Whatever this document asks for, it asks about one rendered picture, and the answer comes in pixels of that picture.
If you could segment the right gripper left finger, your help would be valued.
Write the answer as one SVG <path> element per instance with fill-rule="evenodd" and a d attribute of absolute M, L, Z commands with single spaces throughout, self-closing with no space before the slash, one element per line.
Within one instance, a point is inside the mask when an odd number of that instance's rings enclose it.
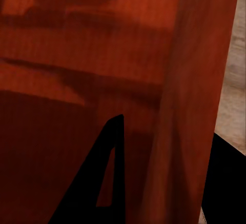
<path fill-rule="evenodd" d="M 96 207 L 114 147 L 112 203 Z M 106 122 L 48 224 L 126 224 L 123 114 Z"/>

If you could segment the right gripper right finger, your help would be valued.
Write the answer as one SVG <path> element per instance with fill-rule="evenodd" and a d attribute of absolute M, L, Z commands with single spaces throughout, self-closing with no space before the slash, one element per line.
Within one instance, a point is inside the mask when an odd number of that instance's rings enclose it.
<path fill-rule="evenodd" d="M 202 209 L 208 224 L 246 224 L 246 156 L 216 133 Z"/>

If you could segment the storage box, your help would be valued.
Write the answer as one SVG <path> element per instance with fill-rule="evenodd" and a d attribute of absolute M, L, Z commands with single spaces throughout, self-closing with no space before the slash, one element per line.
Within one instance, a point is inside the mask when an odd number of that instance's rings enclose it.
<path fill-rule="evenodd" d="M 126 224 L 198 224 L 236 5 L 0 0 L 0 224 L 48 224 L 121 114 Z"/>

